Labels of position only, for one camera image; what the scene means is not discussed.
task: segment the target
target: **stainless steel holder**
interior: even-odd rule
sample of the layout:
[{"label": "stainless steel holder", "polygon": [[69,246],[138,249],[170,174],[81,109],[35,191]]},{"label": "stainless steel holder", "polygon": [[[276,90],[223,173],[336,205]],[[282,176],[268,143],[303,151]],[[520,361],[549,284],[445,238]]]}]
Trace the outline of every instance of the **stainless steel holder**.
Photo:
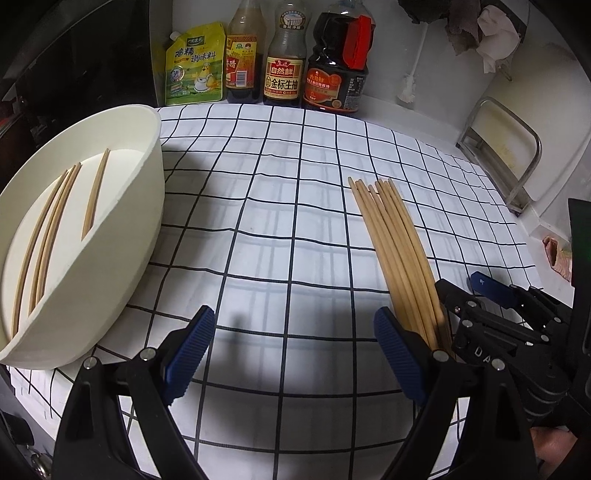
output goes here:
[{"label": "stainless steel holder", "polygon": [[[486,103],[492,103],[518,122],[535,139],[535,155],[530,164],[525,169],[521,178],[517,178],[502,158],[485,142],[485,140],[472,128],[472,124],[482,106]],[[483,97],[476,104],[456,146],[470,160],[482,167],[490,177],[491,182],[503,198],[507,208],[519,215],[531,203],[531,198],[523,186],[531,177],[531,174],[540,163],[542,157],[542,142],[540,136],[521,118],[509,110],[505,105],[492,97]]]}]

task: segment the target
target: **blue gripper pad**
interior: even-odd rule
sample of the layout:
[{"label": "blue gripper pad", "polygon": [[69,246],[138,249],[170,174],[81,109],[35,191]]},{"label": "blue gripper pad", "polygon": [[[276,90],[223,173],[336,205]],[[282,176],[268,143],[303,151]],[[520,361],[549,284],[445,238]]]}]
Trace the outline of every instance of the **blue gripper pad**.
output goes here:
[{"label": "blue gripper pad", "polygon": [[470,285],[474,291],[484,295],[504,309],[517,307],[517,298],[513,290],[498,280],[484,275],[484,273],[474,272],[470,275]]},{"label": "blue gripper pad", "polygon": [[410,400],[414,400],[419,406],[424,406],[428,398],[424,388],[424,371],[403,338],[403,335],[407,334],[416,335],[406,332],[388,308],[383,307],[375,313],[374,335],[404,395]]},{"label": "blue gripper pad", "polygon": [[211,308],[203,306],[185,329],[169,333],[171,335],[179,332],[186,335],[186,338],[176,351],[172,352],[172,356],[165,360],[164,388],[160,394],[164,405],[170,406],[175,398],[185,395],[215,331],[215,314]]}]

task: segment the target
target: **white plastic basin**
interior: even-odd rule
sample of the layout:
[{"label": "white plastic basin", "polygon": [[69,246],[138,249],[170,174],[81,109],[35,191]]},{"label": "white plastic basin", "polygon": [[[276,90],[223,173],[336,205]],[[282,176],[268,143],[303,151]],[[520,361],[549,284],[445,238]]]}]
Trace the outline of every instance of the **white plastic basin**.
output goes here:
[{"label": "white plastic basin", "polygon": [[[141,278],[160,230],[164,173],[160,116],[150,107],[113,108],[68,128],[36,152],[0,194],[0,362],[48,369],[83,355],[117,319]],[[92,229],[82,240],[90,190],[111,150]],[[24,284],[20,326],[11,339],[15,293],[35,224],[64,170],[82,168],[59,223],[40,302],[29,313],[33,271]]]}]

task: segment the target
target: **wooden chopstick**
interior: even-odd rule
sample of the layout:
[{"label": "wooden chopstick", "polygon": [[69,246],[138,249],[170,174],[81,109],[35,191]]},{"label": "wooden chopstick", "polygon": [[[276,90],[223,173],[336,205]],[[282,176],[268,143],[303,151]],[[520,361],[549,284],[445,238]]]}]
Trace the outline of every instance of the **wooden chopstick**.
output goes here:
[{"label": "wooden chopstick", "polygon": [[397,311],[397,316],[400,320],[402,320],[401,323],[403,326],[405,324],[409,325],[409,330],[419,333],[426,340],[426,333],[424,331],[420,316],[417,312],[416,299],[412,289],[410,288],[408,278],[404,275],[404,270],[402,270],[402,261],[398,250],[392,241],[392,237],[387,231],[378,206],[374,202],[372,196],[369,194],[367,187],[361,180],[357,181],[356,184],[361,196],[365,199],[365,206],[369,210],[369,214],[372,217],[374,226],[378,231],[378,235],[381,237],[385,255],[387,256],[388,262],[391,266],[392,283],[396,285],[395,290],[391,292],[391,295],[398,300],[399,304],[404,306],[403,313],[401,314],[399,311]]},{"label": "wooden chopstick", "polygon": [[84,240],[84,237],[90,231],[95,222],[96,203],[99,200],[100,185],[103,182],[105,167],[107,165],[107,159],[109,158],[110,152],[111,151],[108,148],[105,150],[105,153],[103,153],[103,158],[100,160],[99,167],[96,170],[95,181],[92,184],[90,197],[88,198],[88,205],[86,206],[86,215],[84,216],[84,225],[82,226],[82,240]]},{"label": "wooden chopstick", "polygon": [[390,258],[386,252],[384,244],[382,243],[382,236],[378,233],[378,230],[374,225],[374,218],[372,215],[370,215],[369,208],[365,205],[365,199],[361,196],[361,192],[359,191],[357,185],[355,184],[352,178],[349,178],[349,186],[353,191],[353,196],[355,197],[355,201],[359,206],[359,210],[361,211],[361,215],[363,216],[363,221],[365,222],[365,226],[368,229],[369,236],[371,237],[372,243],[376,251],[376,255],[378,256],[379,264],[382,267],[382,272],[384,273],[386,285],[388,286],[388,291],[390,292],[390,298],[392,300],[392,306],[394,307],[394,311],[396,312],[396,315],[399,317],[402,326],[407,330],[411,330],[411,325],[408,323],[405,305],[403,305],[400,301],[400,298],[398,298],[398,296],[394,294],[395,292],[398,292],[400,290],[399,282],[396,276],[392,273],[392,267],[390,266]]},{"label": "wooden chopstick", "polygon": [[406,280],[406,283],[408,283],[410,286],[409,290],[411,301],[412,297],[414,296],[415,318],[417,320],[418,331],[425,333],[425,340],[431,349],[437,349],[439,347],[439,342],[437,340],[437,336],[435,335],[435,314],[433,312],[433,307],[431,306],[431,301],[429,299],[429,293],[427,291],[427,286],[425,285],[423,273],[418,265],[414,250],[410,245],[410,239],[407,235],[407,232],[404,229],[404,226],[402,226],[401,222],[400,224],[396,223],[396,218],[392,218],[390,216],[385,206],[385,203],[387,202],[385,196],[378,196],[371,185],[369,186],[369,192],[374,198],[378,209],[380,210],[385,227],[387,228],[392,240],[392,244],[397,250],[401,261],[399,272]]},{"label": "wooden chopstick", "polygon": [[411,243],[415,250],[417,259],[419,261],[421,270],[423,271],[423,276],[425,278],[425,282],[427,284],[427,289],[429,291],[429,296],[431,298],[431,304],[433,305],[433,310],[435,312],[435,318],[437,320],[437,327],[439,330],[439,337],[441,340],[441,347],[445,349],[448,353],[452,352],[452,336],[450,333],[449,325],[443,315],[441,310],[441,304],[439,302],[439,296],[437,295],[437,290],[435,289],[435,278],[433,277],[433,271],[427,261],[427,256],[425,254],[425,250],[423,249],[423,244],[421,243],[421,239],[418,237],[418,233],[416,228],[414,227],[414,223],[410,218],[410,214],[404,202],[402,201],[402,197],[398,193],[394,182],[390,179],[388,182],[382,182],[382,186],[385,187],[386,193],[390,196],[394,205],[400,214],[402,222],[406,228],[407,234],[411,238]]},{"label": "wooden chopstick", "polygon": [[371,195],[371,191],[373,190],[372,187],[369,187],[369,190],[362,181],[359,181],[360,184],[363,186],[362,195],[364,195],[368,200],[372,200],[372,208],[375,209],[376,214],[375,216],[378,218],[378,229],[383,232],[384,238],[386,239],[386,248],[388,251],[388,255],[391,258],[391,264],[393,266],[392,273],[399,279],[400,288],[397,292],[397,295],[401,298],[401,301],[406,305],[408,321],[412,326],[412,330],[419,333],[423,339],[428,342],[427,332],[425,331],[423,321],[421,320],[421,314],[418,310],[418,302],[409,282],[408,276],[406,275],[404,264],[402,263],[402,258],[400,256],[400,251],[398,246],[394,243],[394,239],[388,232],[388,227],[386,226],[386,222],[384,217],[382,216],[382,212],[379,209],[378,203],[380,203],[380,199],[377,197],[373,197]]},{"label": "wooden chopstick", "polygon": [[29,265],[31,264],[31,258],[33,257],[33,250],[35,250],[35,245],[37,243],[37,238],[39,237],[39,233],[41,233],[41,227],[43,227],[43,223],[45,222],[45,218],[49,212],[49,208],[53,203],[53,200],[56,198],[57,192],[60,190],[61,185],[64,183],[64,179],[66,178],[68,171],[66,170],[64,173],[61,174],[61,177],[57,180],[56,185],[53,187],[53,190],[49,194],[45,205],[43,206],[43,210],[37,219],[37,223],[33,228],[33,232],[31,234],[31,238],[29,240],[29,244],[27,246],[27,251],[25,252],[25,257],[22,261],[21,272],[18,276],[17,282],[17,291],[14,296],[14,308],[12,310],[12,331],[11,331],[11,339],[15,337],[18,333],[18,324],[21,316],[21,303],[22,303],[22,294],[25,289],[25,280],[27,279],[27,272],[29,270]]},{"label": "wooden chopstick", "polygon": [[37,258],[37,265],[35,266],[33,283],[31,285],[31,297],[29,299],[29,314],[31,314],[31,312],[35,309],[37,303],[39,303],[45,292],[47,269],[49,266],[49,260],[51,258],[51,251],[53,250],[53,244],[56,240],[57,229],[59,227],[64,208],[66,207],[67,199],[72,190],[72,186],[74,185],[76,177],[78,176],[78,172],[81,168],[82,164],[77,163],[73,168],[70,169],[67,174],[64,186],[61,189],[58,201],[51,211],[50,222],[43,236],[41,249],[39,250],[39,257]]},{"label": "wooden chopstick", "polygon": [[439,339],[435,311],[429,296],[427,282],[423,275],[416,251],[412,245],[412,240],[402,222],[399,212],[396,210],[392,202],[392,199],[386,193],[383,182],[377,181],[375,186],[379,191],[379,196],[387,212],[388,229],[394,238],[394,242],[398,245],[401,251],[404,268],[413,287],[413,292],[417,297],[418,306],[421,312],[421,320],[423,321],[429,340],[428,343],[431,348],[438,348],[439,345],[441,345],[441,342]]}]

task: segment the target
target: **yellow seasoning packet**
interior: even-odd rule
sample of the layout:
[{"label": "yellow seasoning packet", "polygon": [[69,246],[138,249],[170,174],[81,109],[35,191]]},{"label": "yellow seasoning packet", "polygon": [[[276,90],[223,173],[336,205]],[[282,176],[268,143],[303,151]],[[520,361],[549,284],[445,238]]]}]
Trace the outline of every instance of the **yellow seasoning packet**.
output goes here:
[{"label": "yellow seasoning packet", "polygon": [[166,51],[166,105],[221,100],[225,47],[220,22],[179,36]]}]

